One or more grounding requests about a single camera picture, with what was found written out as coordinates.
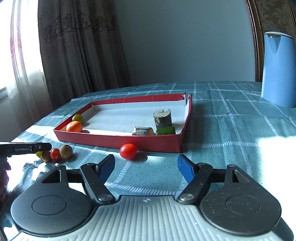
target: wooden cylinder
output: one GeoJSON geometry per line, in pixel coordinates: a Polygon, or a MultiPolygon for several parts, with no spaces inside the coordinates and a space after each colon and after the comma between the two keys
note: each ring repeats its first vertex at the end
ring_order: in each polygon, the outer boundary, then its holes
{"type": "Polygon", "coordinates": [[[172,126],[170,109],[157,110],[153,113],[156,129],[172,126]]]}

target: blue container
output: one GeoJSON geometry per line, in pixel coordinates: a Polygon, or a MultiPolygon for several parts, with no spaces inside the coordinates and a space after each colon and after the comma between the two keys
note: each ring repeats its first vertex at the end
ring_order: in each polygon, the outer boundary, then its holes
{"type": "Polygon", "coordinates": [[[296,106],[296,50],[294,39],[280,32],[264,34],[261,96],[276,105],[296,106]]]}

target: checkered tablecloth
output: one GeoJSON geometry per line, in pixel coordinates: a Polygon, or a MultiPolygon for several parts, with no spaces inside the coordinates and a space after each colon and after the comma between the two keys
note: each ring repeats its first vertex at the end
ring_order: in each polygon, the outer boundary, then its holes
{"type": "MultiPolygon", "coordinates": [[[[63,143],[57,140],[53,128],[91,101],[184,92],[192,93],[193,107],[183,153],[194,163],[206,162],[214,168],[238,165],[280,201],[282,217],[296,233],[293,175],[296,109],[262,99],[261,83],[176,82],[90,93],[55,110],[14,141],[50,142],[53,148],[59,148],[63,143]]],[[[115,170],[105,185],[117,198],[119,195],[177,196],[187,185],[177,168],[177,153],[143,152],[139,160],[126,161],[118,149],[69,144],[75,156],[65,163],[68,169],[98,163],[110,153],[115,155],[115,170]]],[[[9,162],[12,166],[9,188],[14,189],[1,212],[2,227],[12,225],[8,212],[11,201],[34,183],[36,174],[47,170],[33,154],[14,156],[9,162]]]]}

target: metal screw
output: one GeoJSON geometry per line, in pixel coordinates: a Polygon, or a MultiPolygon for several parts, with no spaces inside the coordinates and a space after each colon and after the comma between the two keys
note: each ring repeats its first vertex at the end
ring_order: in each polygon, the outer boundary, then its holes
{"type": "Polygon", "coordinates": [[[108,194],[106,196],[99,197],[99,200],[102,202],[108,202],[108,201],[111,201],[112,199],[113,199],[113,196],[110,194],[108,194]]]}
{"type": "Polygon", "coordinates": [[[179,199],[182,202],[192,201],[194,199],[194,196],[191,193],[184,193],[184,194],[182,194],[182,195],[179,196],[179,199]]]}

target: person's hand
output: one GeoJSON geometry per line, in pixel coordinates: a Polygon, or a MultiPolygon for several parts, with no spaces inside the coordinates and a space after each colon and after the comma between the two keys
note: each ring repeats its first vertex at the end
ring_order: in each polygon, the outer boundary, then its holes
{"type": "Polygon", "coordinates": [[[7,170],[11,170],[11,166],[8,162],[6,162],[3,174],[0,175],[0,202],[4,200],[4,194],[7,190],[7,184],[9,181],[7,170]]]}

